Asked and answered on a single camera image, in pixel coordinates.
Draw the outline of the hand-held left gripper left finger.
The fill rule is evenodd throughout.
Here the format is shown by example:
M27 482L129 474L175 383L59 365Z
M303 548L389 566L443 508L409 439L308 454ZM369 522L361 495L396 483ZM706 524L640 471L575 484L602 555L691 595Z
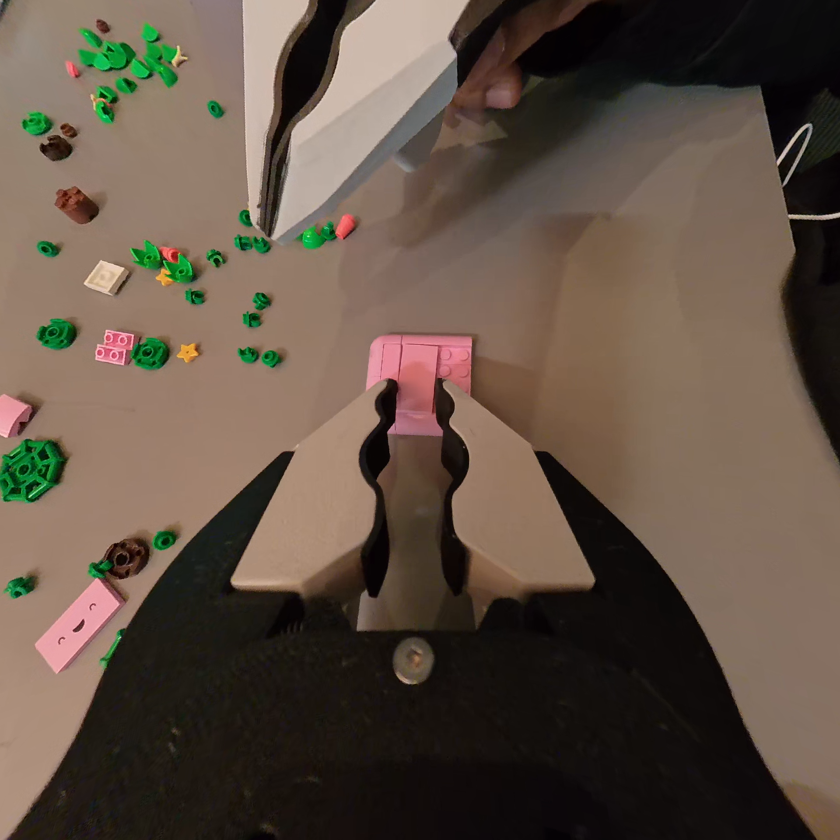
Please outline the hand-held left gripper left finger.
M389 562L385 499L397 382L375 383L295 448L231 578L245 592L376 597Z

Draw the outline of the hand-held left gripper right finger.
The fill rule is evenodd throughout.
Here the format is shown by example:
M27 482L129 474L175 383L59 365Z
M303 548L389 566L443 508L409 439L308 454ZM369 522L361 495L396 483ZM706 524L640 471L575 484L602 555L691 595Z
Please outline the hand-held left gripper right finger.
M438 381L444 579L474 607L588 592L595 577L530 443L449 380Z

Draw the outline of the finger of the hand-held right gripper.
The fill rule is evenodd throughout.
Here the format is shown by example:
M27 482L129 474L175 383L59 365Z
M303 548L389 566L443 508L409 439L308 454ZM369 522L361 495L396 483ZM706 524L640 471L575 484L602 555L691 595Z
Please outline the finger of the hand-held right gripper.
M266 2L266 235L291 241L389 159L427 160L467 2Z
M251 221L274 237L269 178L270 146L282 75L297 38L312 21L317 1L244 1L245 157Z

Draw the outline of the pink brick block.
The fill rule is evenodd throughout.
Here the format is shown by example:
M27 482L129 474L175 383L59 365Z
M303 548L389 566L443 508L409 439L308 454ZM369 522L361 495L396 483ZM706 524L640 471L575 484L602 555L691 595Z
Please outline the pink brick block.
M470 336L386 334L370 348L366 389L393 379L398 384L395 422L389 434L441 437L434 395L437 379L471 393L473 343Z

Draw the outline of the person's right hand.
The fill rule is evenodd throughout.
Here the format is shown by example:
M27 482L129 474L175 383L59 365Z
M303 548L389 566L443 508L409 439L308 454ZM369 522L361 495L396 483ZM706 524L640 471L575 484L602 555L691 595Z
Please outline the person's right hand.
M541 37L566 26L591 4L538 1L506 18L458 88L450 109L463 113L512 109L522 96L519 58Z

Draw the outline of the pile of green leaf pieces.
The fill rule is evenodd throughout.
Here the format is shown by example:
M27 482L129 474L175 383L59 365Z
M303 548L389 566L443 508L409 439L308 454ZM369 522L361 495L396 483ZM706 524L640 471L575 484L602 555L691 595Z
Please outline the pile of green leaf pieces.
M165 88L173 88L179 81L179 69L188 62L177 68L172 66L170 59L177 46L187 54L181 45L168 43L150 22L142 24L137 46L116 39L111 29L108 34L100 35L96 26L80 28L79 34L87 45L77 53L80 67L106 78L96 83L92 93L107 99L108 107L94 110L91 104L96 119L103 124L115 123L121 101L132 96L141 82L156 79Z

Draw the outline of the brown round holed plate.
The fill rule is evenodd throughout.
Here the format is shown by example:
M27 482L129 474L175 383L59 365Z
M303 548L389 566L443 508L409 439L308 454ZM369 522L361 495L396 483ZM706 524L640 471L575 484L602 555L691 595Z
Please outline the brown round holed plate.
M148 543L142 539L123 539L111 544L102 560L110 563L107 574L124 581L143 571L151 555Z

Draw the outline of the brown round brick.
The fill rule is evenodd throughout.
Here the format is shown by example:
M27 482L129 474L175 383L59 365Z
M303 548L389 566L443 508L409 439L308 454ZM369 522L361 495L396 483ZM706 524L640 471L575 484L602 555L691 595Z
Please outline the brown round brick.
M89 224L100 213L97 202L75 185L56 191L55 207L76 224Z

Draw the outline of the scattered small green clips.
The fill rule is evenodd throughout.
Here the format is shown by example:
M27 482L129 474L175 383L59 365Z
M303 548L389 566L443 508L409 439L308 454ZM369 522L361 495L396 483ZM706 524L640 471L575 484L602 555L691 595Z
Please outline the scattered small green clips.
M154 574L313 419L329 317L317 302L341 248L244 253L238 121L202 118L173 91L123 99L99 123L81 95L41 99L78 129L71 156L50 163L3 100L2 393L34 407L19 438L57 441L60 483L39 500L2 502L2 585L34 576L33 601L59 612L88 564L127 537L172 530ZM76 224L56 191L79 187L99 215ZM173 247L192 283L163 287L133 263L147 239ZM114 297L83 286L101 259L131 270ZM75 342L50 350L38 327L65 319ZM96 361L106 330L169 346L158 371ZM200 355L176 358L183 343Z

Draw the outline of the pink smiley face tile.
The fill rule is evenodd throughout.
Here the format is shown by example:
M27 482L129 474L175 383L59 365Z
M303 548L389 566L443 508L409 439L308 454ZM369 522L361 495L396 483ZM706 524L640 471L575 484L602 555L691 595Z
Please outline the pink smiley face tile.
M93 579L35 643L55 674L65 670L123 607L106 579Z

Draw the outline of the white square tile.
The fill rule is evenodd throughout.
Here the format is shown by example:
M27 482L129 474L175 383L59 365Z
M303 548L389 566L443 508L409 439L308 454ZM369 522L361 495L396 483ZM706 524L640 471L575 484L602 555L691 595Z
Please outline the white square tile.
M130 275L131 270L129 268L101 259L84 279L83 286L92 291L114 297L119 294Z

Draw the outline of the plain green web piece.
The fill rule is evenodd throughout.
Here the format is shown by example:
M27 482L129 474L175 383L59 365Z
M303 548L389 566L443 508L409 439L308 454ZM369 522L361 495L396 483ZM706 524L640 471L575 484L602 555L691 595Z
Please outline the plain green web piece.
M37 501L60 483L66 462L57 441L25 439L2 456L2 500Z

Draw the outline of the pink curved slope brick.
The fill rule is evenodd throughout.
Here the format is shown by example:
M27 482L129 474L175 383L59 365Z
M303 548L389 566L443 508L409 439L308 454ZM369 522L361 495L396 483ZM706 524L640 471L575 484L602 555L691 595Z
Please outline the pink curved slope brick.
M20 435L32 416L33 407L7 394L0 395L0 404L0 435L3 438L14 438Z

